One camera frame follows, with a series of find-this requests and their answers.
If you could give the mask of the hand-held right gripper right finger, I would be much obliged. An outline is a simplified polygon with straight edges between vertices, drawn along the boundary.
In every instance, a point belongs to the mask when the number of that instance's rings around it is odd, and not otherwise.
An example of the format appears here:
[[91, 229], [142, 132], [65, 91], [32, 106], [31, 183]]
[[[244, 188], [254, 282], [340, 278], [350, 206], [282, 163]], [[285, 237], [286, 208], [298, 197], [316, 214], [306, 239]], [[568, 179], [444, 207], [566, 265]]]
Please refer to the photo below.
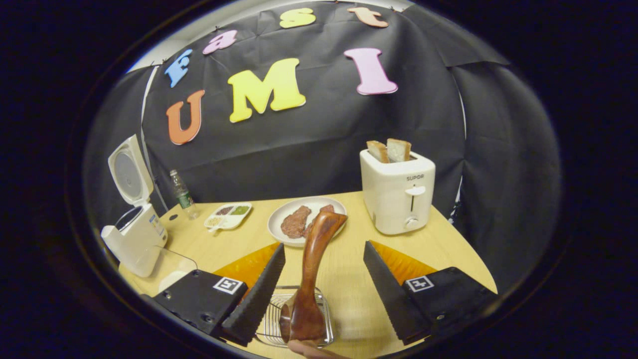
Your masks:
[[365, 244], [364, 263], [404, 345], [451, 336], [486, 316], [498, 298], [459, 268], [435, 270], [376, 241]]

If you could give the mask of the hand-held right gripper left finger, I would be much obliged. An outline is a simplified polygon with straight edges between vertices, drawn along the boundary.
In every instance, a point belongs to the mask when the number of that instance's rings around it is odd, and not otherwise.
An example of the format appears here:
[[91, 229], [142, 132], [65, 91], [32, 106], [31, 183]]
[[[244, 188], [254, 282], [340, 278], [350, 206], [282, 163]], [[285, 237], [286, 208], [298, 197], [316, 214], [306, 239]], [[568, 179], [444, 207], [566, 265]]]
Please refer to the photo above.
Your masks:
[[246, 266], [222, 275], [189, 271], [150, 297], [150, 306], [176, 325], [198, 334], [247, 346], [269, 305], [286, 257], [274, 243], [251, 255]]

